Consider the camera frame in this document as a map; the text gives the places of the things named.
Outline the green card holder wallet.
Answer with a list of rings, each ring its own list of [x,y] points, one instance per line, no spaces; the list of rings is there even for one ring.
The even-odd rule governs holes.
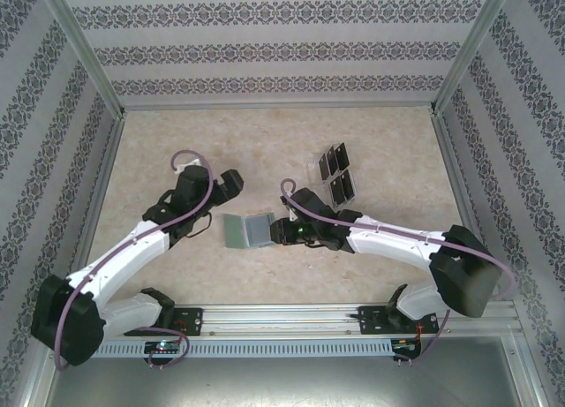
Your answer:
[[[259,249],[271,246],[270,225],[275,221],[273,213],[258,215],[223,215],[225,246],[232,249]]]

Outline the clear acrylic card rack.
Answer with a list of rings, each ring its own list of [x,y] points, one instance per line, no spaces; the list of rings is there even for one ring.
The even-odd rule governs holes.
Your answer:
[[[351,200],[346,200],[342,205],[335,207],[333,202],[332,202],[332,199],[331,199],[331,192],[330,192],[330,189],[329,189],[329,184],[336,177],[340,177],[342,175],[342,173],[344,172],[344,170],[338,170],[333,175],[330,174],[330,177],[325,182],[322,182],[321,178],[320,178],[320,170],[319,170],[319,166],[318,166],[318,160],[320,159],[320,157],[323,154],[327,155],[327,151],[331,147],[336,149],[342,143],[333,144],[333,145],[329,146],[324,151],[314,153],[313,155],[311,155],[309,162],[306,164],[306,174],[307,174],[307,177],[308,177],[309,187],[311,188],[312,191],[316,192],[320,196],[320,198],[323,200],[324,203],[329,204],[329,206],[334,211],[340,211],[340,210],[346,208],[356,198],[357,188],[356,188],[356,185],[355,185],[354,177],[353,177],[353,174],[352,174],[350,166],[349,166],[349,168],[346,169],[346,170],[349,170],[351,175],[352,175],[352,180],[353,180],[354,188],[356,190],[356,195]]]

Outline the grey metal sheet tray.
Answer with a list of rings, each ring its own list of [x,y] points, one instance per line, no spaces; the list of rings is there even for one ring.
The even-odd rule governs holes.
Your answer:
[[[517,337],[440,340],[422,359],[190,358],[153,371],[97,358],[63,373],[43,356],[24,407],[550,407]]]

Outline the small controller circuit board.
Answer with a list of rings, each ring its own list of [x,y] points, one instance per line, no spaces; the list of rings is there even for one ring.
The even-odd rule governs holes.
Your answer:
[[[178,340],[161,340],[145,342],[144,353],[146,355],[168,355],[174,356],[180,352],[180,342]]]
[[[395,359],[414,360],[421,355],[422,345],[419,338],[392,339],[392,351]]]

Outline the long aluminium base rail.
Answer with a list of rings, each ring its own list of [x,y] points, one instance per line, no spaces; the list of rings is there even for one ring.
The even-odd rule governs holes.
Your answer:
[[[204,305],[202,339],[313,339],[362,336],[358,304]],[[451,313],[444,337],[508,336],[524,332],[512,301],[490,303],[479,319]]]

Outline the aluminium side rail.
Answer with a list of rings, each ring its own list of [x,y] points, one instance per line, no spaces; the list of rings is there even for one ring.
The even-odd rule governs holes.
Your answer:
[[[116,119],[108,135],[107,143],[103,151],[100,168],[96,175],[92,195],[87,206],[84,221],[79,230],[79,238],[72,254],[71,262],[67,272],[74,272],[87,265],[89,254],[94,242],[96,227],[100,220],[102,205],[109,186],[109,180],[117,157],[120,139],[123,134],[127,113],[123,112]]]
[[[479,227],[471,208],[471,199],[466,191],[463,174],[459,168],[456,154],[449,140],[442,117],[431,113],[430,118],[451,190],[454,194],[457,211],[462,221],[461,225],[454,226],[456,232],[451,237],[448,237],[448,246],[453,252],[461,252],[466,258],[465,264],[467,264],[470,263],[473,252],[477,253],[482,250],[483,239],[480,236]]]

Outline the aluminium frame post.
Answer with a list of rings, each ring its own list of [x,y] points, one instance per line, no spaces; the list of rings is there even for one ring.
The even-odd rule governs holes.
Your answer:
[[[83,32],[72,8],[66,0],[45,0],[51,12],[54,14],[59,26],[64,31],[68,42],[80,62],[84,65],[96,90],[101,95],[106,106],[113,117],[121,118],[124,114],[124,106],[119,101],[117,93],[103,70],[102,65]]]
[[[506,0],[485,0],[470,32],[456,55],[454,63],[442,82],[438,94],[431,103],[430,112],[433,116],[438,116],[445,109],[505,2]]]

